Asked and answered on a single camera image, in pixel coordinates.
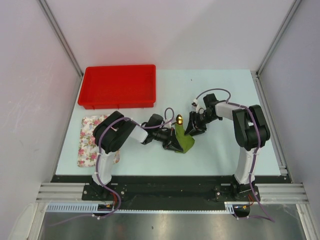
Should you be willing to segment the green paper napkin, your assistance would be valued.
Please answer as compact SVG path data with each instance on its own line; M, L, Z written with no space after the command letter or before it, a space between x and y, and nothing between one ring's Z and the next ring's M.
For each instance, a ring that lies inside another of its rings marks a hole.
M195 144L195 139L190 135L185 135L183 125L175 124L175 136L180 146L182 147L182 153L187 153Z

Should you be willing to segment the iridescent rainbow spoon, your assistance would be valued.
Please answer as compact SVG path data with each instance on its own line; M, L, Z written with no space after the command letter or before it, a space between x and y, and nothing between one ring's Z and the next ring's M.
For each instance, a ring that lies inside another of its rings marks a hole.
M178 114L176 116L176 124L181 126L181 125L183 125L183 122L184 122L184 119L183 119L182 115Z

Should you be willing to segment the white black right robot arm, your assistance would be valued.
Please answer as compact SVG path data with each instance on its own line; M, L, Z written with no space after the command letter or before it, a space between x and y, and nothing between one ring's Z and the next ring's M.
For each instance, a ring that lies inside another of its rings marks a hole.
M233 122L234 135L240 147L237 169L234 179L237 182L230 188L231 196L242 201L249 194L246 185L255 180L255 164L271 133L260 105L244 106L227 100L219 101L211 93L203 98L205 108L202 109L195 98L192 111L189 113L185 135L196 136L206 132L207 124L215 120L228 119Z

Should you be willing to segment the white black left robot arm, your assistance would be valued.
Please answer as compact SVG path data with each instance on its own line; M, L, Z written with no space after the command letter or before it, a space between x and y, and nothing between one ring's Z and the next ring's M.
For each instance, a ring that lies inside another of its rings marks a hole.
M125 117L119 111L114 111L94 130L93 137L98 147L97 162L92 180L96 183L93 194L100 200L110 196L111 188L107 185L111 179L113 158L128 138L147 145L153 140L162 143L165 150L182 153L183 147L176 137L172 127L166 127L170 121L154 113L147 122L138 124L133 119Z

